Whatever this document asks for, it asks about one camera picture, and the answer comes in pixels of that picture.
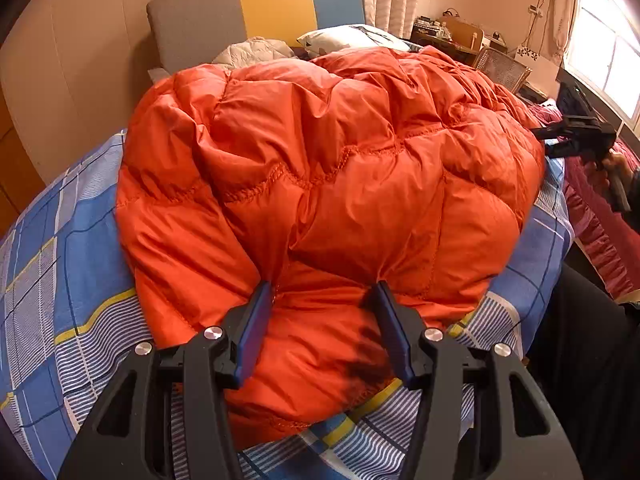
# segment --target metal screw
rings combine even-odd
[[[498,343],[494,346],[494,352],[501,357],[509,357],[511,355],[511,348],[505,343]]]
[[[204,331],[204,337],[207,339],[220,339],[224,331],[219,326],[210,326]]]
[[[428,328],[427,330],[424,331],[424,336],[429,341],[433,341],[434,343],[437,343],[438,341],[442,341],[442,338],[444,337],[442,335],[442,331],[438,330],[437,328]]]
[[[136,345],[136,354],[138,355],[147,355],[149,352],[153,350],[151,343],[143,342]]]

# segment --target yellow headboard panel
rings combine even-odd
[[[297,38],[316,30],[314,0],[240,0],[248,38],[278,38],[300,46]]]

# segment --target chair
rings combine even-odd
[[[491,47],[484,47],[473,64],[491,81],[515,94],[529,77],[531,69]]]

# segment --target puffer jacket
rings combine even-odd
[[[238,449],[299,432],[392,377],[363,296],[387,280],[428,326],[472,311],[542,182],[539,123],[428,47],[349,49],[159,82],[129,126],[116,219],[160,346],[275,288]]]
[[[222,68],[233,70],[263,61],[273,61],[274,59],[285,59],[287,57],[295,57],[295,54],[284,41],[265,40],[260,36],[255,36],[242,43],[229,45],[216,56],[212,63],[221,65]]]

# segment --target bedsheet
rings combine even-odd
[[[638,167],[638,157],[622,139],[616,141],[613,150],[625,155],[632,170]],[[607,292],[617,300],[638,290],[640,235],[595,192],[578,158],[566,162],[564,197],[575,235]]]
[[[44,190],[0,243],[0,413],[54,479],[118,364],[150,338],[113,217],[123,130]],[[507,342],[522,356],[544,314],[574,233],[562,160],[545,181],[516,248],[478,308],[450,327],[470,346]],[[462,431],[473,420],[467,388]],[[396,478],[419,396],[392,382],[359,408],[239,453],[246,478]],[[182,399],[174,392],[176,478],[188,478]]]

